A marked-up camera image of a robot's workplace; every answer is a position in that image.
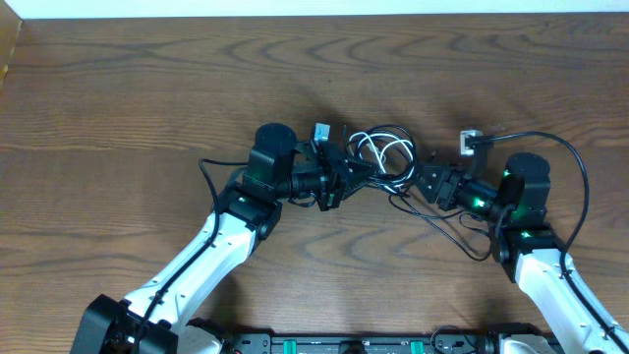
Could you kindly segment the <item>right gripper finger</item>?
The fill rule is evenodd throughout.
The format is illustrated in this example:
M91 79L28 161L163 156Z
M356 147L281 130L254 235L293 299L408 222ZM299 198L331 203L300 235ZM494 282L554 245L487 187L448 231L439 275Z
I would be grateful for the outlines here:
M438 182L447 179L452 169L450 164L425 163L420 166L417 180L419 182Z
M419 189L420 193L429 204L436 203L441 184L442 180L438 182L419 182L417 180L417 177L415 183L416 187Z

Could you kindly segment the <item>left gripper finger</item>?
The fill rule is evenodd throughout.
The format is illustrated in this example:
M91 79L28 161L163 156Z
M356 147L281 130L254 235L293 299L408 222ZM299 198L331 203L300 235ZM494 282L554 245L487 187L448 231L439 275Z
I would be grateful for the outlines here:
M343 151L340 152L339 158L341 174L346 177L372 177L379 170L377 163L357 158Z
M348 174L342 177L342 201L345 201L373 181L368 174Z

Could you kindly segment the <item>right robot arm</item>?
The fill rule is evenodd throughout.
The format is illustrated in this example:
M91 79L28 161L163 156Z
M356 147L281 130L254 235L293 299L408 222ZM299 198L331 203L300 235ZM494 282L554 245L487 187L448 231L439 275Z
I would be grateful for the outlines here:
M546 222L549 164L520 152L506 162L498 187L463 167L427 163L416 185L430 204L461 209L486 222L490 253L536 305L567 353L625 353L628 334L587 286Z

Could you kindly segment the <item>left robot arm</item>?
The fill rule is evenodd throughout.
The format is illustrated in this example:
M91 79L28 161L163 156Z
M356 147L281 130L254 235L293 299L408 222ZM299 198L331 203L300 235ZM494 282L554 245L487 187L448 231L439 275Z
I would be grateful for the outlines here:
M283 204L312 199L322 211L367 185L375 163L342 151L325 124L298 141L280 123L259 127L242 177L213 191L199 234L161 272L116 301L99 295L86 308L74 353L219 353L223 338L190 320L217 284L242 264L278 223Z

